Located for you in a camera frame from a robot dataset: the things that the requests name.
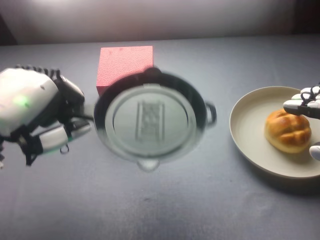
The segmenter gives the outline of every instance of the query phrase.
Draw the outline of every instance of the gray tabletop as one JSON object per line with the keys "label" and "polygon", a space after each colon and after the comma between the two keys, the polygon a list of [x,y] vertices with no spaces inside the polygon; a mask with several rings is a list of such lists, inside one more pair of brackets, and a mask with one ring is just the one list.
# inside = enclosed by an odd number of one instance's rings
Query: gray tabletop
{"label": "gray tabletop", "polygon": [[0,69],[59,67],[94,103],[100,48],[143,45],[154,46],[155,66],[215,103],[216,126],[153,173],[113,155],[94,130],[69,154],[41,156],[32,167],[5,144],[0,239],[318,240],[320,196],[279,189],[281,180],[257,173],[232,142],[229,115],[254,89],[317,84],[320,36],[9,46],[0,47]]}

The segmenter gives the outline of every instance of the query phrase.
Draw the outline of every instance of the plate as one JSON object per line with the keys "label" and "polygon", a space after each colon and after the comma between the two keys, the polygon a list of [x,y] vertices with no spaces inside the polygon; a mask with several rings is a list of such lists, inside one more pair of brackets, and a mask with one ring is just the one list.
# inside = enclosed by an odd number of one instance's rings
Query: plate
{"label": "plate", "polygon": [[[255,166],[273,175],[307,179],[320,176],[320,161],[313,159],[309,148],[302,153],[284,153],[264,136],[266,118],[283,107],[299,89],[285,86],[259,88],[243,96],[233,107],[229,127],[237,148]],[[320,141],[320,121],[307,118],[312,131],[311,144]]]}

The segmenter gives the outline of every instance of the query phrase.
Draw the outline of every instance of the white robotic hand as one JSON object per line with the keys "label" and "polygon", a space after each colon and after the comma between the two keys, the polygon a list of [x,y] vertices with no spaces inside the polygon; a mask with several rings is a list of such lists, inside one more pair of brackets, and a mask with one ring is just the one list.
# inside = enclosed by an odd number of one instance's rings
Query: white robotic hand
{"label": "white robotic hand", "polygon": [[[79,113],[84,102],[83,92],[58,69],[17,65],[0,72],[0,153],[3,141],[18,143],[30,166],[38,155],[62,153],[65,145],[69,150],[68,142],[91,129],[93,117]],[[32,135],[57,121],[61,125]]]}
{"label": "white robotic hand", "polygon": [[[320,120],[320,85],[302,89],[300,94],[286,101],[283,108],[289,114],[305,115]],[[314,159],[320,161],[320,142],[311,146],[309,152]]]}

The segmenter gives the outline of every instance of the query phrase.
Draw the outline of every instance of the bread roll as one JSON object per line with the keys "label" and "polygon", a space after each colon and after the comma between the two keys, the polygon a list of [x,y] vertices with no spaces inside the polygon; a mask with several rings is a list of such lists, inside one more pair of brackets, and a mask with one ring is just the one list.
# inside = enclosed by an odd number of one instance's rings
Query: bread roll
{"label": "bread roll", "polygon": [[292,115],[280,109],[267,117],[264,136],[285,153],[300,153],[310,144],[310,124],[304,116]]}

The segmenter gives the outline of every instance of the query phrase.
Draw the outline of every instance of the background wall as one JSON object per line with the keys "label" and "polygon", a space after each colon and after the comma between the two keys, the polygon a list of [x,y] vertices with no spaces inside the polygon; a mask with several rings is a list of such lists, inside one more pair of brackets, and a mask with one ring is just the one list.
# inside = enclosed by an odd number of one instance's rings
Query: background wall
{"label": "background wall", "polygon": [[288,34],[294,0],[1,0],[18,44]]}

